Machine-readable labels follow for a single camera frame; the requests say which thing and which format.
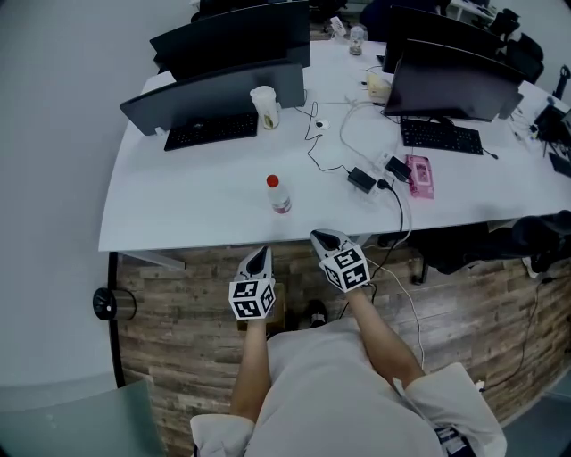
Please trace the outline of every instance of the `wood panel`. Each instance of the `wood panel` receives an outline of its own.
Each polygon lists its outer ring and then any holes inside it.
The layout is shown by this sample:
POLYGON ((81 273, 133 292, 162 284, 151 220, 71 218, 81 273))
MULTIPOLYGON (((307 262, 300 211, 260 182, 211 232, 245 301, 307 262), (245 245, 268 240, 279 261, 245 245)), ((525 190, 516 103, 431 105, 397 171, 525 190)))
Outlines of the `wood panel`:
MULTIPOLYGON (((119 325, 125 376, 128 382, 146 379, 151 384, 154 419, 169 455, 192 452, 188 421, 195 414, 228 411, 242 348, 228 305, 228 281, 255 247, 165 253, 185 261, 185 271, 120 259, 119 284, 138 301, 137 316, 119 325)), ((289 308, 301 313, 310 299, 318 298, 330 316, 337 316, 345 300, 326 282, 310 244, 285 243, 272 249, 289 308)), ((377 248, 366 252, 377 263, 385 257, 377 248)), ((418 264, 414 251, 399 249, 387 267, 414 299, 426 370, 461 361, 474 381, 489 383, 516 370, 538 280, 527 277, 520 261, 500 261, 450 276, 431 270, 424 285, 413 286, 409 277, 418 264)), ((554 277, 570 273, 567 261, 551 269, 554 277)), ((376 308, 419 356, 417 322, 408 298, 388 273, 379 272, 375 283, 376 308)), ((541 287, 522 370, 484 393, 499 420, 532 401, 565 368, 570 289, 567 279, 541 287)))

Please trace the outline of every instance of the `paper cup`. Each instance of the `paper cup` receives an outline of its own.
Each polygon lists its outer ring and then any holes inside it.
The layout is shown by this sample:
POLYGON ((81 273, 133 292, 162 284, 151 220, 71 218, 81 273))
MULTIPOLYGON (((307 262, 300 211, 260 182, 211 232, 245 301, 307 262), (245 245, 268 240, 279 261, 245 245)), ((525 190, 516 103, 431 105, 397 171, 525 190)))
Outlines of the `paper cup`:
POLYGON ((275 129, 279 124, 276 91, 270 86, 260 86, 250 91, 253 105, 265 129, 275 129))

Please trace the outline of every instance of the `pink box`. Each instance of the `pink box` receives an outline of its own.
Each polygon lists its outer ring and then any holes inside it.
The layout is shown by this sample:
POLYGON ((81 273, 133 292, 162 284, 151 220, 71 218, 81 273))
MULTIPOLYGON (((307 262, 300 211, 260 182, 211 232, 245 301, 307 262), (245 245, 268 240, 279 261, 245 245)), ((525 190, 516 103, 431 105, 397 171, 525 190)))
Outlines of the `pink box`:
POLYGON ((420 155, 406 155, 407 165, 412 170, 410 174, 410 194, 417 198, 430 198, 434 200, 434 184, 432 181, 432 168, 427 157, 420 155))

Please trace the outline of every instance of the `black monitor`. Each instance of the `black monitor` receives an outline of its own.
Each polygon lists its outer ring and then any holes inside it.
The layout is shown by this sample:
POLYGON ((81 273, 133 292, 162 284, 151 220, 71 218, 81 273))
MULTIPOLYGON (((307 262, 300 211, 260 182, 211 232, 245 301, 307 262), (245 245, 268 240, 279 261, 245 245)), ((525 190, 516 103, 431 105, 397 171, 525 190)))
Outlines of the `black monitor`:
POLYGON ((176 80, 209 71, 287 59, 310 66, 309 2, 225 12, 155 37, 155 60, 176 80))
POLYGON ((392 6, 390 18, 383 64, 385 73, 394 73, 407 39, 452 46, 490 58, 504 46, 492 33, 440 14, 392 6))
POLYGON ((519 71, 482 55, 408 40, 385 115, 489 121, 523 80, 519 71))

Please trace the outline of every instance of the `white desk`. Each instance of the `white desk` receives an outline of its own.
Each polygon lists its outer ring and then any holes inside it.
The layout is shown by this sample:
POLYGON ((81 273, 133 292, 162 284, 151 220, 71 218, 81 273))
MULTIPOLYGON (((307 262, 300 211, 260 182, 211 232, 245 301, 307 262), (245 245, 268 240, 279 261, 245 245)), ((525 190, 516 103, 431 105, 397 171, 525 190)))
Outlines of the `white desk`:
MULTIPOLYGON (((319 118, 329 120, 328 130, 311 128, 310 137, 322 133, 312 155, 322 168, 345 165, 371 171, 384 152, 403 158, 410 154, 401 141, 399 126, 379 114, 378 107, 363 107, 349 120, 343 137, 365 154, 361 159, 339 139, 341 122, 349 110, 345 96, 366 100, 361 81, 365 69, 378 65, 376 54, 384 45, 367 42, 359 57, 335 41, 311 43, 311 66, 304 69, 308 101, 316 100, 319 118)), ((162 86, 172 77, 150 78, 145 90, 162 86)), ((524 83, 520 105, 533 120, 546 105, 548 94, 524 83)), ((558 108, 566 106, 557 101, 558 108)), ((365 195, 347 182, 343 170, 323 173, 307 156, 312 142, 304 141, 308 116, 294 109, 280 113, 276 130, 259 128, 257 137, 199 145, 165 153, 166 136, 145 137, 129 123, 113 169, 105 203, 100 251, 119 251, 171 267, 153 253, 156 249, 214 245, 240 245, 307 239, 313 229, 337 229, 352 236, 395 232, 399 211, 389 192, 365 195), (292 210, 279 215, 271 210, 266 177, 277 174, 292 197, 292 210)), ((504 120, 492 123, 456 121, 477 129, 483 146, 499 155, 460 154, 417 149, 427 156, 434 174, 434 201, 408 197, 414 229, 431 229, 541 215, 571 209, 571 179, 556 174, 542 157, 539 142, 525 145, 504 120)))
POLYGON ((464 0, 451 0, 449 6, 453 6, 458 9, 458 12, 456 13, 457 21, 460 21, 463 12, 470 12, 471 14, 474 14, 475 16, 478 16, 482 19, 486 19, 489 22, 492 22, 496 17, 495 14, 488 16, 485 12, 478 10, 476 4, 473 4, 472 2, 464 2, 464 0))

